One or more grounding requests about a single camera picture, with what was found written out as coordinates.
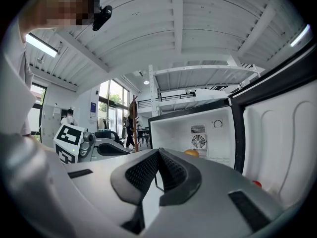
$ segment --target fan grille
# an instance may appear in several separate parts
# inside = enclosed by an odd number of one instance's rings
[[[205,141],[204,137],[202,137],[200,135],[196,135],[192,139],[192,144],[196,148],[200,149],[200,148],[203,148],[205,146],[206,141]]]

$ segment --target black pants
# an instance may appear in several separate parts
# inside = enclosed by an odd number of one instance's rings
[[[130,126],[127,127],[127,144],[126,144],[126,147],[129,147],[129,145],[133,145],[134,146],[134,142],[133,142],[133,132],[130,130]]]

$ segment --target camera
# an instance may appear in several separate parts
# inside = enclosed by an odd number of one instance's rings
[[[100,13],[95,16],[93,30],[98,31],[112,16],[112,7],[107,5],[105,8],[100,7]]]

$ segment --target tube light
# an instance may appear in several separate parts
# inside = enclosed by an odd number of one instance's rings
[[[291,47],[295,46],[303,38],[303,36],[308,32],[310,27],[311,27],[310,25],[307,25],[305,27],[305,29],[300,33],[300,35],[297,36],[297,38],[291,43]]]
[[[34,34],[27,34],[26,35],[26,41],[30,44],[32,44],[34,47],[42,50],[46,54],[49,54],[52,57],[55,57],[57,54],[57,50],[48,45],[46,42],[42,41],[38,37],[36,37]]]

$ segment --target black hair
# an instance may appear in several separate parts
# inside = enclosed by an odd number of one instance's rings
[[[74,111],[72,109],[69,109],[69,110],[67,110],[67,113],[73,115]]]

